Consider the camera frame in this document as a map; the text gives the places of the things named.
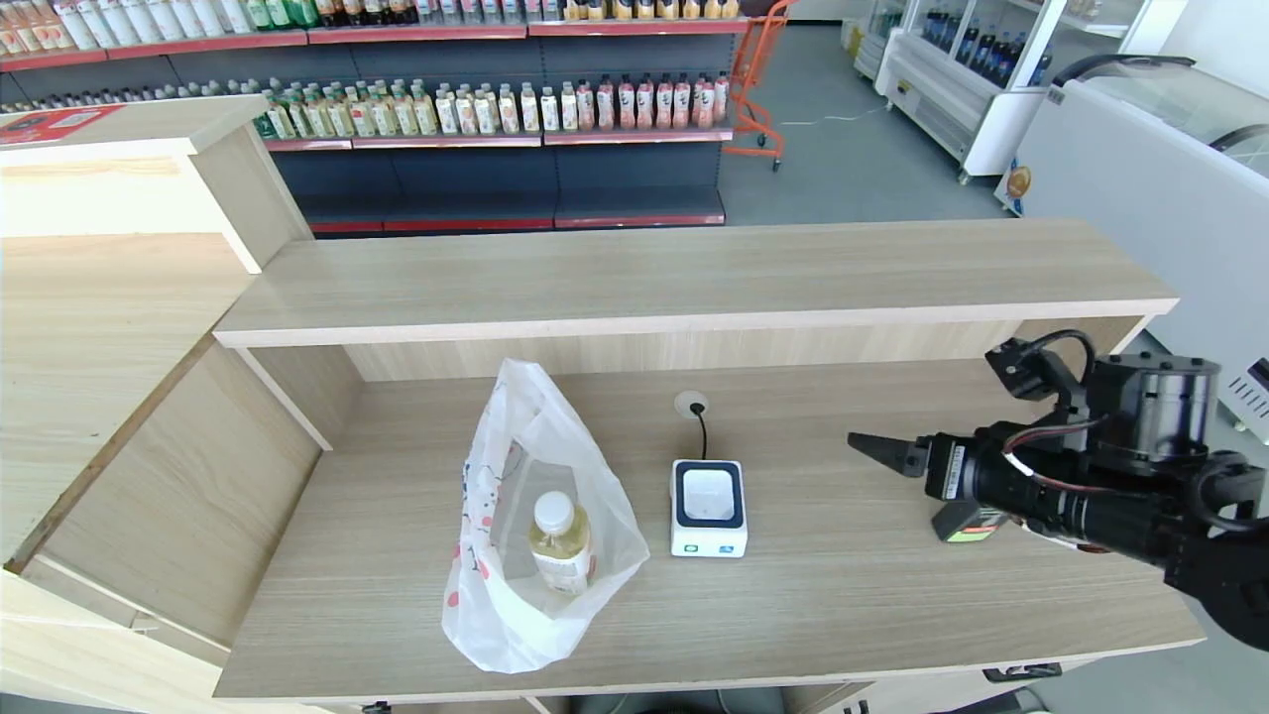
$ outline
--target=black cable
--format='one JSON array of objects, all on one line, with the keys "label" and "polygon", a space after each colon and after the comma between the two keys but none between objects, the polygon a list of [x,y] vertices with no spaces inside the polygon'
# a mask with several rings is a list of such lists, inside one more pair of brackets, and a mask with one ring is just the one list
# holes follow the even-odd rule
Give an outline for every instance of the black cable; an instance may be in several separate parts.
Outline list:
[{"label": "black cable", "polygon": [[1077,339],[1080,340],[1080,344],[1084,345],[1084,375],[1080,378],[1080,384],[1088,384],[1089,377],[1093,375],[1093,365],[1098,360],[1098,347],[1093,344],[1093,337],[1090,337],[1088,332],[1071,328],[1051,331],[1032,340],[1032,342],[1023,349],[1022,356],[1029,356],[1048,344],[1066,337]]},{"label": "black cable", "polygon": [[1236,469],[1244,464],[1246,462],[1239,454],[1213,457],[1185,484],[1185,505],[1189,506],[1199,521],[1231,534],[1254,534],[1269,529],[1269,519],[1226,519],[1212,511],[1212,507],[1207,505],[1207,500],[1203,498],[1203,487],[1207,486],[1207,482],[1222,472]]},{"label": "black cable", "polygon": [[704,462],[706,455],[709,454],[709,432],[706,431],[706,406],[693,402],[689,410],[697,416],[697,420],[700,420],[700,460]]}]

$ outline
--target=chest freezer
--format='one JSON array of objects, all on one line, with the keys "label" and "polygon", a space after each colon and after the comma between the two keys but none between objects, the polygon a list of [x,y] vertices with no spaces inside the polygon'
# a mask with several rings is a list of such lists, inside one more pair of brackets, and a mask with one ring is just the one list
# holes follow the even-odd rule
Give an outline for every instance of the chest freezer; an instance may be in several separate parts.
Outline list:
[{"label": "chest freezer", "polygon": [[996,197],[1089,221],[1176,289],[1150,332],[1221,363],[1221,402],[1269,444],[1269,99],[1192,65],[1118,56],[1063,72]]}]

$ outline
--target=white wall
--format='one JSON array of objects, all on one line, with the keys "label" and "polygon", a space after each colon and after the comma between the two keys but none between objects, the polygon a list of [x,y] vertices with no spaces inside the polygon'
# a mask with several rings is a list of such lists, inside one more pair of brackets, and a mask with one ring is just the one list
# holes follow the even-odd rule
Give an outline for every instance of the white wall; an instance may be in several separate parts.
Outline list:
[{"label": "white wall", "polygon": [[1189,0],[1164,53],[1269,96],[1269,0]]}]

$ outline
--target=light wood countertop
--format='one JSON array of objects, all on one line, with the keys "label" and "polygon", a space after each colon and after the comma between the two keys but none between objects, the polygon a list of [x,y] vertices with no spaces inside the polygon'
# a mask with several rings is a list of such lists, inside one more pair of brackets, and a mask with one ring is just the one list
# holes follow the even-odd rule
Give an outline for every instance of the light wood countertop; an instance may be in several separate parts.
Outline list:
[{"label": "light wood countertop", "polygon": [[[265,109],[259,95],[201,96],[124,104],[65,138],[0,146],[0,166],[194,155],[250,124]],[[32,112],[0,114],[4,123]]]},{"label": "light wood countertop", "polygon": [[[492,380],[367,386],[319,462],[216,695],[365,704],[824,684],[1047,662],[1202,639],[1161,573],[1015,528],[939,543],[921,484],[845,445],[1029,420],[981,360],[558,378],[652,558],[542,671],[478,671],[440,615],[462,463]],[[711,402],[714,458],[745,468],[741,561],[678,559],[669,471],[699,449],[674,396]]]},{"label": "light wood countertop", "polygon": [[292,242],[228,346],[1155,315],[1086,223],[929,221]]}]

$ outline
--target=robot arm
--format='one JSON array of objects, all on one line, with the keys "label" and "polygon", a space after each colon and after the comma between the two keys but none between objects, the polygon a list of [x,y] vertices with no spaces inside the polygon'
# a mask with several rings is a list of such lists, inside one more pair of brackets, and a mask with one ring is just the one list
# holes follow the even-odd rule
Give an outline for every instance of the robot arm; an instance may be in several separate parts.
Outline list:
[{"label": "robot arm", "polygon": [[[1044,346],[1079,339],[1077,380]],[[1077,330],[1010,339],[986,354],[1015,398],[1057,396],[1033,425],[997,422],[973,436],[907,443],[850,434],[850,446],[940,501],[970,501],[1033,530],[1100,547],[1164,571],[1241,642],[1269,651],[1269,519],[1255,519],[1264,469],[1203,443],[1220,365],[1187,356],[1096,359]],[[1221,516],[1235,507],[1232,517]]]}]

